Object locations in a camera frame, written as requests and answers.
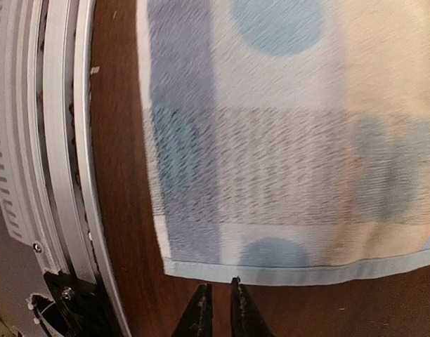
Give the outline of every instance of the screw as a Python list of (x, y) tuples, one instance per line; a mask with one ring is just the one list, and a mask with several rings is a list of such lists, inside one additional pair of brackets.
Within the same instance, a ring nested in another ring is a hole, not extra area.
[(36, 253), (41, 253), (41, 246), (38, 243), (33, 244), (32, 248)]
[(63, 290), (62, 290), (62, 297), (65, 300), (71, 300), (74, 296), (74, 291), (73, 289), (71, 289), (69, 286), (66, 286)]

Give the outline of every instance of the wooden table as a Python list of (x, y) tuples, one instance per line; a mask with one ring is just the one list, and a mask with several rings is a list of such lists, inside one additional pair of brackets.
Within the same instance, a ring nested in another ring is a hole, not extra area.
[[(133, 335), (169, 337), (199, 282), (162, 271), (136, 50), (136, 1), (98, 0), (92, 66), (100, 71), (91, 77), (91, 116), (105, 236)], [(276, 337), (430, 337), (430, 267), (335, 286), (249, 289)], [(214, 285), (215, 336), (230, 336), (229, 298), (227, 284)]]

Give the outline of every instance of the blue circle pattern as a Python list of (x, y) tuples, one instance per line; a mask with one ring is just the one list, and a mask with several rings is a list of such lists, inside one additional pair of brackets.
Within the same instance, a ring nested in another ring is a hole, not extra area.
[(290, 240), (264, 238), (247, 245), (239, 265), (250, 267), (308, 267), (310, 260), (304, 248)]
[(239, 33), (262, 53), (294, 55), (323, 34), (323, 0), (233, 0), (232, 12)]

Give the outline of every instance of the fabric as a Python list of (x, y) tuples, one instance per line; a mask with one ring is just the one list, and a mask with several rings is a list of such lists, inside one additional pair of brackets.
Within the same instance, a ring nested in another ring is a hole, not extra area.
[(430, 264), (430, 0), (140, 0), (138, 47), (167, 274)]

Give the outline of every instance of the light blue towel hem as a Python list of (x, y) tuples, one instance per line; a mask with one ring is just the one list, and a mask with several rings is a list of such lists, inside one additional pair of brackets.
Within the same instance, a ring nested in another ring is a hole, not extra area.
[(165, 273), (171, 276), (225, 283), (238, 276), (243, 284), (264, 286), (309, 286), (336, 284), (352, 279), (375, 279), (409, 272), (427, 265), (430, 265), (430, 249), (405, 256), (361, 260), (338, 267), (247, 267), (164, 258)]

